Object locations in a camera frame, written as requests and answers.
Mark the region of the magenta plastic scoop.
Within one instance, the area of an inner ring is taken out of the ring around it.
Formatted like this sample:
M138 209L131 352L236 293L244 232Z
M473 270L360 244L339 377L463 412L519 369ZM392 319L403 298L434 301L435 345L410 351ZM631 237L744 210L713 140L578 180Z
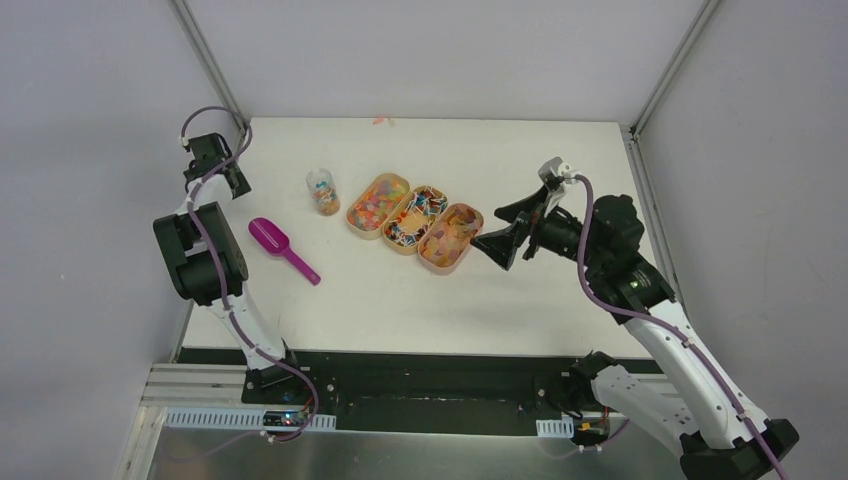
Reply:
M269 255L286 260L313 286L321 283L321 276L293 250L289 237L274 222L254 218L248 223L248 231Z

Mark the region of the clear plastic jar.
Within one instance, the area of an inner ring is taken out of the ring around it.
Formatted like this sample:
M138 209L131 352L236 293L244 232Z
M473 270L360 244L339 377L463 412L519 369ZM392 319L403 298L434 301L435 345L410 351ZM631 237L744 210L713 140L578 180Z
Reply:
M340 210L335 181L329 170L318 168L310 171L306 176L306 184L321 215L331 216Z

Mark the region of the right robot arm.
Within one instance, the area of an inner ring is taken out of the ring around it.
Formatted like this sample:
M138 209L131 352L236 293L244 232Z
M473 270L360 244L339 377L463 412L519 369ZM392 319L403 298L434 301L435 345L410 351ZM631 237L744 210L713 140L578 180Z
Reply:
M585 295L650 353L677 392L667 398L595 352L570 367L573 405L623 414L663 444L689 479L787 477L782 460L797 430L759 408L702 342L669 283L640 253L644 227L631 197L589 197L578 219L541 188L495 214L506 227L477 236L475 248L505 269L542 249L575 262Z

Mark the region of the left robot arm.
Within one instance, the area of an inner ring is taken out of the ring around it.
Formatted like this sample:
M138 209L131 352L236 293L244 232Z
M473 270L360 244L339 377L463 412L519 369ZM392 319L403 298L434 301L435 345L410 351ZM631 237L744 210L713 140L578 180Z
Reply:
M193 155L183 172L186 197L177 210L153 221L152 229L177 294L207 309L225 326L244 354L246 389L268 391L281 404L297 402L305 378L285 340L265 321L247 287L247 262L223 206L251 191L218 133L183 142Z

